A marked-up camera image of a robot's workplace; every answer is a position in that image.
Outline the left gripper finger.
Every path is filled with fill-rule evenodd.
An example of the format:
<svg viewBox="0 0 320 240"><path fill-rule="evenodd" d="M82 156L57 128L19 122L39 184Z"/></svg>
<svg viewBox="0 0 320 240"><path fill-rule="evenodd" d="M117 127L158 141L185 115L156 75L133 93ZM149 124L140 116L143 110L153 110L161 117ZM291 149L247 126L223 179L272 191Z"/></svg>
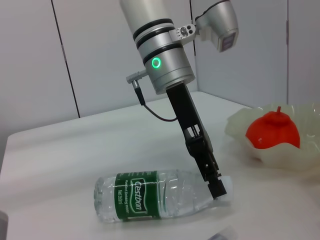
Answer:
<svg viewBox="0 0 320 240"><path fill-rule="evenodd" d="M227 191L222 180L217 176L215 166L210 157L210 152L213 152L210 139L204 136L191 137L186 140L186 147L189 154L195 159L213 199L216 200L218 197L226 195Z"/></svg>
<svg viewBox="0 0 320 240"><path fill-rule="evenodd" d="M214 169L215 169L215 171L216 171L217 176L218 176L218 177L221 177L222 174L219 172L219 166L218 166L218 163L217 163L216 158L215 158L215 156L214 156L214 153L211 151L211 152L209 153L209 155L210 155L211 160L212 160L212 162L213 162Z"/></svg>

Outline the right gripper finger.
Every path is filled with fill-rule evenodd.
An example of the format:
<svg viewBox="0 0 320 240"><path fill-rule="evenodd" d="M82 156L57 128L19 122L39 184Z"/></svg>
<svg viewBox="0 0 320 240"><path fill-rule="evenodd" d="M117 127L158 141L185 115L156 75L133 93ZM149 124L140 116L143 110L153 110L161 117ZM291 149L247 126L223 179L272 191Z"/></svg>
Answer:
<svg viewBox="0 0 320 240"><path fill-rule="evenodd" d="M209 240L237 240L238 234L232 226L227 226L226 228L215 233L209 238Z"/></svg>
<svg viewBox="0 0 320 240"><path fill-rule="evenodd" d="M0 240L7 239L8 223L8 215L5 212L0 211Z"/></svg>

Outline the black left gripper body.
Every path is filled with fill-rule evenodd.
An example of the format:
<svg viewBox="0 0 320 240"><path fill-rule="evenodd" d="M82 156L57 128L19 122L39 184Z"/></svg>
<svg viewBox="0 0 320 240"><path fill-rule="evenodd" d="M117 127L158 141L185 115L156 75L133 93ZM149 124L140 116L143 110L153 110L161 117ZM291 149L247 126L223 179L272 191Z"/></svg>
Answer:
<svg viewBox="0 0 320 240"><path fill-rule="evenodd" d="M169 101L177 117L186 141L202 136L206 141L208 134L195 107L191 94L184 83L166 90Z"/></svg>

